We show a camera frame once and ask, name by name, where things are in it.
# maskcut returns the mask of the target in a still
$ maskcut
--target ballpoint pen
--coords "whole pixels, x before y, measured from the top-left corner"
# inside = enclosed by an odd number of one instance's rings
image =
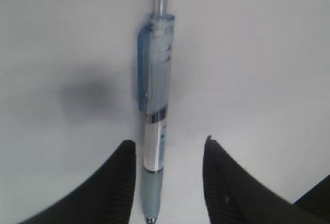
[[[153,0],[153,13],[138,35],[139,109],[145,114],[142,208],[147,224],[160,209],[170,90],[174,16],[168,0]]]

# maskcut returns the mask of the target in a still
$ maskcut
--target ribbed black material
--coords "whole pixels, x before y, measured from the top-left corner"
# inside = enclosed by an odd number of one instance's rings
[[[211,224],[325,224],[264,187],[207,138],[203,183]]]
[[[203,184],[211,224],[247,223],[230,192],[224,171],[208,154],[203,158]]]
[[[330,222],[330,175],[302,196],[294,205]]]
[[[21,224],[127,224],[135,176],[135,143],[124,141],[85,183]]]

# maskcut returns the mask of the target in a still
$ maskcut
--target black object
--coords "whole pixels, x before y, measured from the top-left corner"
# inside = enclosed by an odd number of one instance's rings
[[[302,196],[294,205],[330,222],[330,175]]]
[[[204,196],[211,224],[325,224],[275,195],[209,136],[203,158]]]
[[[135,176],[135,143],[123,141],[85,183],[21,224],[127,224]]]

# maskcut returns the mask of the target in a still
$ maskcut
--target gray rubber grip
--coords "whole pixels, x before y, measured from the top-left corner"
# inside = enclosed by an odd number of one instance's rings
[[[142,170],[142,207],[145,217],[157,218],[159,214],[163,171],[164,169],[162,168],[158,173],[154,174],[145,168]]]

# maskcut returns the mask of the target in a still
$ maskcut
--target white pen label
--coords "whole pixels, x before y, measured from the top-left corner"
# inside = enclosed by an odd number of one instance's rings
[[[164,166],[166,118],[160,122],[145,124],[143,165],[149,171]]]
[[[166,140],[166,123],[164,123],[160,132],[159,160],[158,160],[159,168],[164,167],[165,140]]]

